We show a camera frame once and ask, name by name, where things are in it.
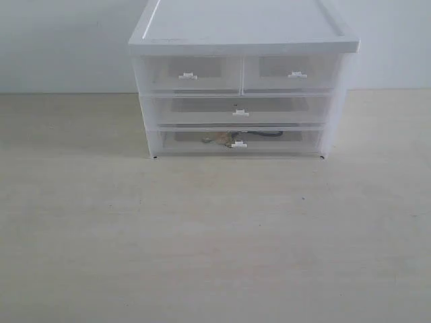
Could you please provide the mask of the gold keychain with black strap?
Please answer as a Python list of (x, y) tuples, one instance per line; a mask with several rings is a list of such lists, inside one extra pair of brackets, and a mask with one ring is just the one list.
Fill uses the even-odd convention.
[(280, 137), (284, 134), (283, 131), (246, 131), (246, 132), (215, 132), (215, 133), (208, 133), (204, 135), (201, 138), (201, 142), (208, 144), (208, 143), (216, 143), (218, 145), (223, 145), (227, 148), (233, 148), (238, 141), (238, 138), (240, 138), (242, 135), (249, 134), (249, 135), (256, 135), (260, 137)]

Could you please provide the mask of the white plastic drawer cabinet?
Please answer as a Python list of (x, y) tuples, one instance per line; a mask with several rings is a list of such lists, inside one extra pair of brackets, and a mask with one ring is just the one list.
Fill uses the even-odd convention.
[[(348, 79), (360, 48), (360, 39), (329, 1), (149, 1), (129, 39), (135, 60), (144, 56), (238, 57), (242, 83), (237, 95), (147, 96), (142, 98), (291, 98), (328, 97), (324, 123), (275, 123), (321, 125), (326, 129), (328, 154), (341, 117)], [(246, 94), (242, 90), (244, 60), (248, 57), (339, 55), (333, 88), (321, 92)], [(147, 120), (145, 131), (158, 126)], [(219, 127), (233, 124), (172, 124)]]

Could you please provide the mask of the clear top right drawer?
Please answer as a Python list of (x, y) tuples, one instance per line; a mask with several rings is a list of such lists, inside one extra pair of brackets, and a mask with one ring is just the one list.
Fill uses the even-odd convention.
[(248, 57), (242, 90), (246, 94), (321, 92), (333, 88), (339, 55)]

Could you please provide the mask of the clear top left drawer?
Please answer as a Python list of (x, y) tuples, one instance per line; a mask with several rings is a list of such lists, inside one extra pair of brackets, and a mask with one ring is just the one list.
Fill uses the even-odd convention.
[(134, 68), (139, 93), (147, 96), (235, 96), (242, 83), (238, 57), (144, 56)]

